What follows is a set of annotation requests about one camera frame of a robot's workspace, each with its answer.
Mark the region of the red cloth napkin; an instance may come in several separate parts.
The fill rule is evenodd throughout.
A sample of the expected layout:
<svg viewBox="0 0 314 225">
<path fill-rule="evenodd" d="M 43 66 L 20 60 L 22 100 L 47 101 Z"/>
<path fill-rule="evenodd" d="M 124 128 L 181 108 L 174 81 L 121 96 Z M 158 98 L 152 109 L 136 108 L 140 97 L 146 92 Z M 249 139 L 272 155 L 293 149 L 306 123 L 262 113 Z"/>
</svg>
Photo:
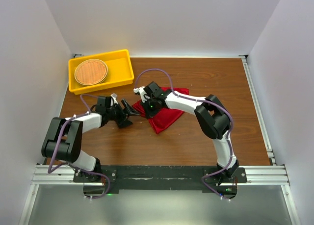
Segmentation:
<svg viewBox="0 0 314 225">
<path fill-rule="evenodd" d="M 188 88 L 174 88 L 175 91 L 178 91 L 182 94 L 189 95 Z M 141 105 L 141 100 L 137 101 L 132 107 L 140 113 L 140 116 L 146 118 L 146 112 Z M 159 134 L 170 127 L 175 121 L 177 121 L 182 115 L 183 111 L 176 109 L 161 109 L 153 118 L 148 119 L 151 127 L 156 134 Z"/>
</svg>

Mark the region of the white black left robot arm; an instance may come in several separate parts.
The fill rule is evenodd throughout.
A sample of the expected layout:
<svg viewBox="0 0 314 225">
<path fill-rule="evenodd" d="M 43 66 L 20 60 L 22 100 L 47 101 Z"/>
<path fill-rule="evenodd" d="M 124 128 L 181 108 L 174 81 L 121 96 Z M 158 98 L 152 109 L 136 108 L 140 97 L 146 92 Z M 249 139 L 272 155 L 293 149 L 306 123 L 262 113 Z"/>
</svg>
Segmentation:
<svg viewBox="0 0 314 225">
<path fill-rule="evenodd" d="M 130 116 L 139 116 L 125 99 L 117 101 L 116 95 L 95 96 L 97 103 L 87 105 L 83 114 L 69 118 L 54 117 L 51 120 L 41 153 L 50 159 L 48 173 L 51 174 L 62 165 L 69 165 L 77 174 L 84 175 L 89 181 L 106 181 L 99 159 L 81 149 L 84 133 L 101 128 L 113 121 L 118 128 L 132 125 Z"/>
</svg>

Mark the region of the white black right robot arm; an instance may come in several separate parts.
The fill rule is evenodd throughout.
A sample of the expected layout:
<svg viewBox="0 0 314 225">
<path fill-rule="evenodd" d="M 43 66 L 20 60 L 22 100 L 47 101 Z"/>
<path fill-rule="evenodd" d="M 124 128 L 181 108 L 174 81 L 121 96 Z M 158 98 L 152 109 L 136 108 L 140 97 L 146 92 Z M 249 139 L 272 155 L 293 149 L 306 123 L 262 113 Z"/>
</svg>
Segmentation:
<svg viewBox="0 0 314 225">
<path fill-rule="evenodd" d="M 163 108 L 194 115 L 202 132 L 213 141 L 219 178 L 223 182 L 235 178 L 239 163 L 231 143 L 234 121 L 215 95 L 194 97 L 172 89 L 164 91 L 155 82 L 135 88 L 134 93 L 140 95 L 148 119 Z"/>
</svg>

